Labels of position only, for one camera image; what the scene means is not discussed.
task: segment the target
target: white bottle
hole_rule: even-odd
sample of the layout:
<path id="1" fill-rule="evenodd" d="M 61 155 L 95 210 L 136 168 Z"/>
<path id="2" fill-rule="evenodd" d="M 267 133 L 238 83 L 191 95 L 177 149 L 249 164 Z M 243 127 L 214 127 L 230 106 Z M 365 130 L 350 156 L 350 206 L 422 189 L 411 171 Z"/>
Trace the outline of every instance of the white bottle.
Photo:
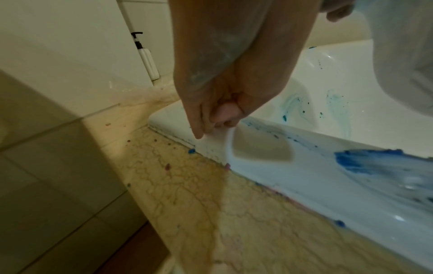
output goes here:
<path id="1" fill-rule="evenodd" d="M 150 53 L 150 50 L 143 48 L 140 41 L 137 39 L 137 34 L 143 34 L 143 32 L 133 32 L 131 35 L 134 37 L 135 46 L 137 47 L 138 53 L 143 60 L 147 73 L 149 74 L 149 77 L 152 81 L 159 79 L 159 72 L 155 62 L 153 61 L 152 54 Z"/>

